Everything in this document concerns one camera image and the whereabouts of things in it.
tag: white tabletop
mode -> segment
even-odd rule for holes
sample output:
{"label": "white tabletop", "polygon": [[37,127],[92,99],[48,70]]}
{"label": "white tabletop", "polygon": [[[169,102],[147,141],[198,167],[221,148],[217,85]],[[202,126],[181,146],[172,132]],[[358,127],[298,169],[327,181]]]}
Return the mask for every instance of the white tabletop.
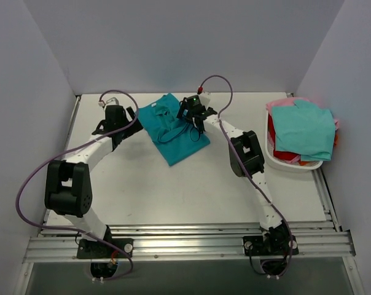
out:
{"label": "white tabletop", "polygon": [[[174,93],[178,99],[194,93]],[[140,107],[162,93],[134,94]],[[123,95],[120,104],[130,106]],[[104,118],[99,95],[82,95],[69,148],[84,143]],[[222,118],[244,131],[254,130],[264,149],[265,104],[285,93],[235,93]],[[228,93],[212,93],[211,107],[220,110]],[[92,171],[92,207],[109,225],[214,224],[258,222],[251,198],[255,192],[230,168],[228,145],[218,130],[207,128],[211,144],[169,167],[146,131],[127,138]],[[265,164],[267,183],[276,206],[288,221],[324,221],[325,215],[311,172],[289,173]],[[49,225],[68,225],[50,212]]]}

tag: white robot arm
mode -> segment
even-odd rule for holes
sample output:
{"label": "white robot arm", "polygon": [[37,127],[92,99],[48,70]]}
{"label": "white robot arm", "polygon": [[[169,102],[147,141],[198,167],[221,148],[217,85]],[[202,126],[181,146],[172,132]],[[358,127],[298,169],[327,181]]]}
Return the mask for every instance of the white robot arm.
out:
{"label": "white robot arm", "polygon": [[[201,101],[208,103],[209,98],[205,93],[184,98],[180,104],[178,118],[184,119],[192,124],[200,133],[205,131],[205,125],[209,124],[222,131],[217,112],[212,108],[206,109]],[[135,114],[131,108],[127,108],[131,118]],[[121,249],[126,249],[127,240],[112,239],[109,226],[105,225],[91,208],[92,204],[92,186],[90,182],[90,172],[106,155],[111,153],[125,138],[143,129],[138,120],[123,132],[114,133],[109,137],[102,135],[114,130],[118,130],[130,123],[126,112],[122,106],[108,105],[105,107],[105,119],[102,120],[96,130],[92,133],[89,141],[96,139],[96,142],[78,150],[75,154],[65,157],[63,160],[53,160],[48,165],[45,206],[55,213],[64,216],[72,222],[78,229],[113,244]],[[229,149],[230,166],[233,172],[247,181],[250,189],[255,187],[244,177],[243,169],[239,164],[245,167],[252,180],[259,186],[266,196],[257,189],[256,198],[252,200],[257,208],[259,223],[263,235],[253,240],[254,248],[259,247],[264,255],[279,255],[285,253],[290,232],[283,223],[281,216],[272,206],[272,197],[268,190],[264,174],[264,157],[253,131],[244,132],[228,122],[221,120],[231,142]],[[111,257],[112,250],[106,245],[95,242],[89,236],[84,235],[79,242],[77,258],[93,259]],[[100,276],[106,273],[108,267],[106,264],[96,264],[95,270]]]}
{"label": "white robot arm", "polygon": [[[216,114],[210,115],[206,118],[204,122],[208,125],[218,128],[221,131],[221,128],[219,126],[218,115]],[[239,138],[244,135],[244,131],[230,125],[228,122],[222,119],[221,119],[221,122],[225,129],[226,134],[230,138]],[[259,187],[265,192],[266,196],[269,198],[271,203],[273,203],[273,199],[267,187],[265,173],[258,171],[252,175],[252,178],[254,179],[255,183],[257,183]],[[244,180],[246,181],[246,184],[250,187],[250,189],[255,190],[254,186],[251,185],[251,183],[248,181],[247,178],[244,178]],[[265,197],[258,190],[255,190],[255,191],[256,191],[257,197],[252,198],[252,201],[254,202],[254,205],[257,208],[257,214],[259,217],[259,224],[261,228],[265,230],[269,230],[269,228],[272,227],[275,229],[281,224],[282,222],[281,217],[271,207],[271,205],[266,201]]]}

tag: teal cloth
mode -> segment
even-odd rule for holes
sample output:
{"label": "teal cloth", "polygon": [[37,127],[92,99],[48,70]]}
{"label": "teal cloth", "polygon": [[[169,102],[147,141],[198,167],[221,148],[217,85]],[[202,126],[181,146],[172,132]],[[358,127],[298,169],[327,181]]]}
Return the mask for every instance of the teal cloth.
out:
{"label": "teal cloth", "polygon": [[301,161],[330,161],[335,136],[332,113],[305,100],[294,104],[271,108],[275,149],[300,154]]}
{"label": "teal cloth", "polygon": [[196,141],[197,130],[192,130],[190,124],[176,118],[179,108],[179,101],[169,93],[139,110],[139,121],[169,166],[184,160],[210,143],[204,134]]}

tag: white laundry basket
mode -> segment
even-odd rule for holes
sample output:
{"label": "white laundry basket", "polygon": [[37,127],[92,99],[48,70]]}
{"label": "white laundry basket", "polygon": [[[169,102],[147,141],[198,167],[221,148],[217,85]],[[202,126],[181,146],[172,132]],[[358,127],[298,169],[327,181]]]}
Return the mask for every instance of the white laundry basket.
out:
{"label": "white laundry basket", "polygon": [[279,170],[284,170],[284,171],[289,171],[289,172],[297,172],[297,173],[302,173],[302,172],[307,172],[310,170],[314,170],[319,168],[323,161],[314,161],[306,164],[305,166],[300,166],[299,163],[294,163],[294,164],[288,164],[280,159],[277,159],[275,156],[273,156],[273,151],[274,151],[274,146],[269,142],[268,140],[268,128],[267,128],[267,123],[268,123],[268,117],[269,113],[266,111],[266,126],[265,126],[265,154],[266,154],[266,163]]}

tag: gray wall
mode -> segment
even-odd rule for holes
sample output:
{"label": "gray wall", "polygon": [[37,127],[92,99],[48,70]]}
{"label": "gray wall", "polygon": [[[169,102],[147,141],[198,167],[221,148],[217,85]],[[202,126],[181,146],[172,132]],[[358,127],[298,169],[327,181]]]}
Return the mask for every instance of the gray wall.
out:
{"label": "gray wall", "polygon": [[371,294],[371,0],[344,2],[297,94],[325,102],[341,119],[324,171]]}
{"label": "gray wall", "polygon": [[236,91],[293,92],[343,0],[25,2],[80,94],[189,92],[214,73]]}
{"label": "gray wall", "polygon": [[[0,294],[12,294],[29,236],[15,211],[19,185],[64,145],[75,98],[22,0],[0,0]],[[44,207],[44,173],[28,186],[23,211]]]}

